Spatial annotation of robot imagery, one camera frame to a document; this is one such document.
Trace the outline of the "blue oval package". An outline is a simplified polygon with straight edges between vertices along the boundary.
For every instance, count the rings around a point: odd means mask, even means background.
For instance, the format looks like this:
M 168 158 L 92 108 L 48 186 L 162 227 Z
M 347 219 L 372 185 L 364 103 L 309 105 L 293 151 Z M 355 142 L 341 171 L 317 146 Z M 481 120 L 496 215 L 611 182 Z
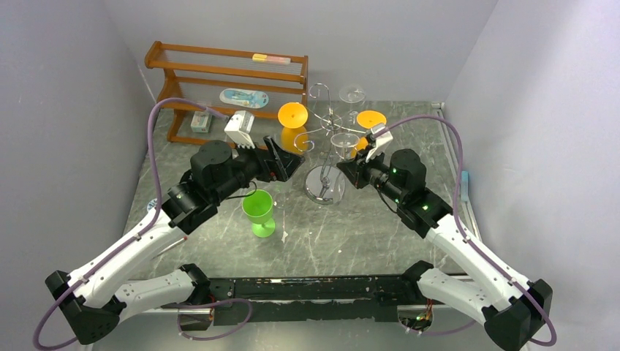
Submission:
M 239 88 L 226 88 L 219 94 L 219 98 L 223 103 L 251 109 L 261 109 L 269 103 L 266 93 Z

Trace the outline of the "blue patterned small jar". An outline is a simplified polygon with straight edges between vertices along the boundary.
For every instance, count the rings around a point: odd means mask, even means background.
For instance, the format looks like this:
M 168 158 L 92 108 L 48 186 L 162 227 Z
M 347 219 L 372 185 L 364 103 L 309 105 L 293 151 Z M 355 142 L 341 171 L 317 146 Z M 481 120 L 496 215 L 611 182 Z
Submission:
M 157 212 L 160 209 L 159 202 L 157 198 L 150 200 L 146 206 L 146 212 Z

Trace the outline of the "wooden shelf rack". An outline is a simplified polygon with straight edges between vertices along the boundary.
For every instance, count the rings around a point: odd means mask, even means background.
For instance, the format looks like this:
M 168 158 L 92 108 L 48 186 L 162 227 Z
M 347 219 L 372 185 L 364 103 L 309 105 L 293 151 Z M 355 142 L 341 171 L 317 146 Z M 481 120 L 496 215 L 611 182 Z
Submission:
M 157 99 L 173 112 L 167 132 L 171 143 L 200 145 L 198 132 L 182 135 L 186 120 L 197 111 L 191 104 L 207 105 L 231 116 L 247 110 L 256 118 L 278 121 L 278 111 L 289 103 L 306 105 L 309 57 L 176 45 L 155 41 L 144 58 L 145 67 L 160 69 L 164 83 Z

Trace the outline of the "clear wine glass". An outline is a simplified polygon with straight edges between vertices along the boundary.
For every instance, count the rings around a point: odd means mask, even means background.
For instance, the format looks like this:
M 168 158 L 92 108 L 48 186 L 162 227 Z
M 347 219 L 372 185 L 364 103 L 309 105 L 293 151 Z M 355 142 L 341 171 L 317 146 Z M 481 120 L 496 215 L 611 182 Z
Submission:
M 339 98 L 342 102 L 346 102 L 349 105 L 348 111 L 344 114 L 346 123 L 354 126 L 356 124 L 356 117 L 359 114 L 359 105 L 366 98 L 365 90 L 358 84 L 349 84 L 340 88 Z

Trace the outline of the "chrome wine glass rack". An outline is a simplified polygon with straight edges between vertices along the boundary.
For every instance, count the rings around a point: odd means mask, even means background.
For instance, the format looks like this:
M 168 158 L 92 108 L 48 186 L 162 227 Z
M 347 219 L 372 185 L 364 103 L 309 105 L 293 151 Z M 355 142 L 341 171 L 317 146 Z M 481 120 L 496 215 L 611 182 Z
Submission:
M 331 98 L 330 89 L 324 83 L 315 83 L 309 88 L 309 97 L 314 102 L 307 107 L 311 130 L 307 132 L 308 148 L 304 152 L 316 153 L 317 161 L 309 169 L 303 182 L 306 196 L 319 205 L 335 205 L 344 198 L 347 179 L 336 167 L 340 162 L 330 139 L 340 132 L 348 132 L 359 138 L 369 132 L 363 127 L 350 126 L 344 114 L 338 111 L 339 104 Z

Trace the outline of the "orange plastic goblet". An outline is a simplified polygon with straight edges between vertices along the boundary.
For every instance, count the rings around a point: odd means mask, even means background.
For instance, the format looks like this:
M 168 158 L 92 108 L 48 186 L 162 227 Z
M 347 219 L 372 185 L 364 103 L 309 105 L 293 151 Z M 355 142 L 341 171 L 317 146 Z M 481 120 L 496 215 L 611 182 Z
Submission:
M 375 110 L 364 110 L 357 114 L 356 122 L 360 127 L 364 129 L 371 129 L 378 124 L 386 125 L 387 119 L 385 115 Z M 358 144 L 352 150 L 352 156 L 356 156 L 356 153 L 363 150 L 368 145 L 368 141 L 364 137 L 360 137 Z
M 288 102 L 278 111 L 278 121 L 282 125 L 281 147 L 289 152 L 302 154 L 308 148 L 307 129 L 308 111 L 298 102 Z

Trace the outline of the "blue object at wall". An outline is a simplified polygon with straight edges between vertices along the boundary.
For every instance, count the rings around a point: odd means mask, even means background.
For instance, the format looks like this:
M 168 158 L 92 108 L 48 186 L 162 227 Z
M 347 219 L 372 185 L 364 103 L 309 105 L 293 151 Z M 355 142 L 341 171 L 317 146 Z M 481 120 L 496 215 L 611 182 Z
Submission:
M 469 181 L 470 181 L 469 172 L 466 170 L 461 171 L 460 198 L 463 203 L 470 202 Z

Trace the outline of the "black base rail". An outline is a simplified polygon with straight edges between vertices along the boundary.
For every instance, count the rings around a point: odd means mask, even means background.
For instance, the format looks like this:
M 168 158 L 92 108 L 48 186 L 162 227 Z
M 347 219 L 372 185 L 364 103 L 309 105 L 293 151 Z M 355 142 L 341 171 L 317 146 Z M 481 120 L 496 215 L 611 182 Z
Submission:
M 166 308 L 213 311 L 217 326 L 249 322 L 357 320 L 396 322 L 402 311 L 423 309 L 427 299 L 398 274 L 287 278 L 212 278 L 189 300 Z

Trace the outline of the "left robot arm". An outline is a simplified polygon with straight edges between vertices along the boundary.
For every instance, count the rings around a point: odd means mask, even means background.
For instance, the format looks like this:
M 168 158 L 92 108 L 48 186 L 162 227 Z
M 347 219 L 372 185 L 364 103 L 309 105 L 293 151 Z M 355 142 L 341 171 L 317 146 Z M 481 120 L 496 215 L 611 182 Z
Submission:
M 208 308 L 216 303 L 210 281 L 194 264 L 164 276 L 131 277 L 165 248 L 217 215 L 223 201 L 253 181 L 288 181 L 303 164 L 300 154 L 264 137 L 265 146 L 204 143 L 180 182 L 159 192 L 156 205 L 97 258 L 45 280 L 54 308 L 64 315 L 80 344 L 93 344 L 130 317 L 160 306 Z

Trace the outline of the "yellow pink eraser bar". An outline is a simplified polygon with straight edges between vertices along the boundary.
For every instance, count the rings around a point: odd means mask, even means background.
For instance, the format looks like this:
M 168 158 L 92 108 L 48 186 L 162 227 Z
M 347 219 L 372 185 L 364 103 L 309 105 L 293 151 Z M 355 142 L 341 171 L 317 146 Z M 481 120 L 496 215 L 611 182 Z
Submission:
M 272 56 L 261 53 L 254 53 L 252 55 L 252 61 L 266 64 L 279 64 L 279 65 L 289 65 L 292 61 L 291 58 L 283 57 L 283 56 Z

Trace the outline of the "small white box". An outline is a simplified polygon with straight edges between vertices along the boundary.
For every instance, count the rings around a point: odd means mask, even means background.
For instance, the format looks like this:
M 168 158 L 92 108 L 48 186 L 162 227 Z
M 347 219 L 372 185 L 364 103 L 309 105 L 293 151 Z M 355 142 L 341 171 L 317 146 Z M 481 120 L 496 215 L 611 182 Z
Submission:
M 195 111 L 193 113 L 190 128 L 194 133 L 206 134 L 211 129 L 213 116 L 207 112 Z

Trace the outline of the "green plastic goblet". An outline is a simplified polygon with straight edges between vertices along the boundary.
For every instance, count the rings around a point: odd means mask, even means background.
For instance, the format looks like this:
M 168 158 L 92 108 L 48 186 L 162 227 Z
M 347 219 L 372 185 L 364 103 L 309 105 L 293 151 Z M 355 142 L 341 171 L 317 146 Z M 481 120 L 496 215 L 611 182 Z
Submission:
M 257 237 L 267 238 L 275 232 L 273 198 L 268 192 L 258 189 L 247 195 L 243 199 L 242 209 L 252 224 L 252 232 Z

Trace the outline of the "silver pen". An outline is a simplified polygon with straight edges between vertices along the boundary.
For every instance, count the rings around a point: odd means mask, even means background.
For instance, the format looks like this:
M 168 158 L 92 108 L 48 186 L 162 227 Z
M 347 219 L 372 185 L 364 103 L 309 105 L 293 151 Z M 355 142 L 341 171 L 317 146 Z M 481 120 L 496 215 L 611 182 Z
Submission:
M 184 237 L 180 238 L 179 240 L 177 240 L 177 241 L 173 242 L 172 244 L 170 244 L 170 245 L 166 246 L 165 248 L 163 248 L 159 253 L 154 255 L 154 258 L 155 257 L 159 257 L 159 256 L 163 255 L 165 252 L 168 252 L 171 249 L 174 249 L 177 246 L 183 244 L 187 239 L 188 239 L 188 237 L 185 235 Z

